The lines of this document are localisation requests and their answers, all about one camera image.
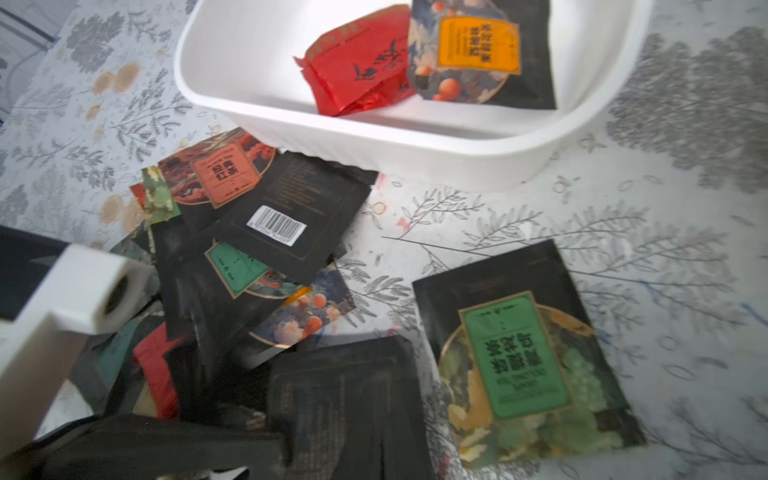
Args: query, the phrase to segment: red tea packet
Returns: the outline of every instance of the red tea packet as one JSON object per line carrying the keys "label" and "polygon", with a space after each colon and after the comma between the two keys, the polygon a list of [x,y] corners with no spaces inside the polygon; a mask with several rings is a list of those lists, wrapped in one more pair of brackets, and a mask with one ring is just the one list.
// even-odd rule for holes
{"label": "red tea packet", "polygon": [[415,94],[406,74],[410,18],[408,5],[378,10],[323,34],[295,58],[319,113],[348,115]]}

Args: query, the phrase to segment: green label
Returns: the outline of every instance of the green label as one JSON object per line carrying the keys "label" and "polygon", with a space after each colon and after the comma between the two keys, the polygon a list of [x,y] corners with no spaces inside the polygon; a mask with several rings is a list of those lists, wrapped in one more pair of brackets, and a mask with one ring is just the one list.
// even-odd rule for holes
{"label": "green label", "polygon": [[530,293],[473,306],[459,314],[497,419],[571,403]]}
{"label": "green label", "polygon": [[222,242],[214,245],[205,254],[232,297],[240,295],[270,269],[259,260]]}

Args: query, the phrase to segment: barcode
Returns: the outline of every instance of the barcode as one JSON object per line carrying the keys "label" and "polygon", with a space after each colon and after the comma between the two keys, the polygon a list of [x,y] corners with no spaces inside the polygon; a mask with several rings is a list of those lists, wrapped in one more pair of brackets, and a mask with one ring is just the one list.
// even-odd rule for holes
{"label": "barcode", "polygon": [[288,247],[293,246],[306,228],[304,223],[297,222],[267,205],[259,207],[246,225]]}

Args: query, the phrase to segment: white plastic basin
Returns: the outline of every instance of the white plastic basin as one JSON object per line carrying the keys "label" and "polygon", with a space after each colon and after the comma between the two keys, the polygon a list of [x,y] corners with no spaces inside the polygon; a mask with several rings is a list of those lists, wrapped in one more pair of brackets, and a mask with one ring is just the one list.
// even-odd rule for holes
{"label": "white plastic basin", "polygon": [[274,147],[466,191],[505,190],[535,174],[616,95],[653,7],[653,0],[551,0],[556,111],[415,95],[347,117],[317,114],[293,57],[322,33],[395,3],[200,0],[177,46],[177,86]]}

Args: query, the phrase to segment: red label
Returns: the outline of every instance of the red label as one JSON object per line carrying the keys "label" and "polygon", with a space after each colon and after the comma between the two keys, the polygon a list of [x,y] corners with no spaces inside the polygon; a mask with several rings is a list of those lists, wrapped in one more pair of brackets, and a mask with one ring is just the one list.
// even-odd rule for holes
{"label": "red label", "polygon": [[213,155],[192,163],[214,208],[246,193],[261,180],[261,175],[236,144],[220,148]]}

